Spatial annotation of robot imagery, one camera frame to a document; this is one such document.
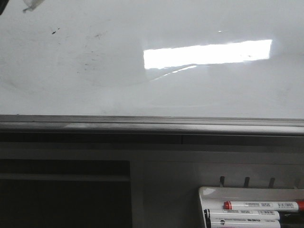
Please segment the white marker tray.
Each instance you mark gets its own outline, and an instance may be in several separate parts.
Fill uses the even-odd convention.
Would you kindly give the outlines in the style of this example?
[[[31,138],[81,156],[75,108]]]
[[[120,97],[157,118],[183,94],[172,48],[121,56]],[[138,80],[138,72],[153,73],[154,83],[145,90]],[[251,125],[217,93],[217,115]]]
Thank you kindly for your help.
[[[229,187],[200,187],[200,220],[206,226],[204,209],[223,209],[225,201],[302,201],[303,189],[255,189]]]

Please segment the white whiteboard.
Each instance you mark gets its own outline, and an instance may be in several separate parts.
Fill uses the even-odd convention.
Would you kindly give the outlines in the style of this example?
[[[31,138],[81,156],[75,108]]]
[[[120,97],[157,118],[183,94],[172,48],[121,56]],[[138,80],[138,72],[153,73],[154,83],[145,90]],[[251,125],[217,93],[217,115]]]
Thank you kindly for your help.
[[[0,17],[0,112],[304,116],[301,0],[46,0]]]

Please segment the white black-tip whiteboard marker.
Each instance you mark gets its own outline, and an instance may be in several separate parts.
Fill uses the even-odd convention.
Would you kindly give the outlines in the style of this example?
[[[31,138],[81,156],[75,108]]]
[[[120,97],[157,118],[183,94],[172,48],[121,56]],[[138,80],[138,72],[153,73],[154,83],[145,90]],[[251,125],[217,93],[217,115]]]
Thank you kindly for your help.
[[[23,13],[26,13],[27,11],[33,11],[33,10],[35,10],[41,3],[44,2],[44,0],[23,0],[23,2],[27,6],[23,10]]]

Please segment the red-capped white marker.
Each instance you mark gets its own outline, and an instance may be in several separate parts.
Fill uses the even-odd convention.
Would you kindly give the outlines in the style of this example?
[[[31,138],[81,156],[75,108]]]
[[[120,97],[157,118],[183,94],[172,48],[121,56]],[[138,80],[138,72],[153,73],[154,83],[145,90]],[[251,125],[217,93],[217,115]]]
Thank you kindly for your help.
[[[277,210],[299,212],[304,210],[303,201],[226,201],[223,208],[228,210]]]

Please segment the grey whiteboard frame rail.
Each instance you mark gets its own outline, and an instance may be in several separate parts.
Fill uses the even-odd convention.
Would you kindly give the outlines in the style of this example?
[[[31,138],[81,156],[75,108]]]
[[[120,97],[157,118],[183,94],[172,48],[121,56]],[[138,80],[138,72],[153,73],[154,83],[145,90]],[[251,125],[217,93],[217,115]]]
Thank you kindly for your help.
[[[162,116],[0,116],[1,132],[108,134],[215,134],[302,137],[303,119]]]

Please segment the black-capped white marker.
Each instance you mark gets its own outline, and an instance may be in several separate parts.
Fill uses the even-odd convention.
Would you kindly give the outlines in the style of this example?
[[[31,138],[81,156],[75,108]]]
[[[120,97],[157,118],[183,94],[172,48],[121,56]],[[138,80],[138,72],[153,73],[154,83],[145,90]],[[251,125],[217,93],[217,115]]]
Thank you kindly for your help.
[[[259,219],[212,219],[206,222],[208,228],[280,228],[278,220],[259,220]]]
[[[207,219],[273,219],[280,220],[279,212],[272,210],[205,209]]]

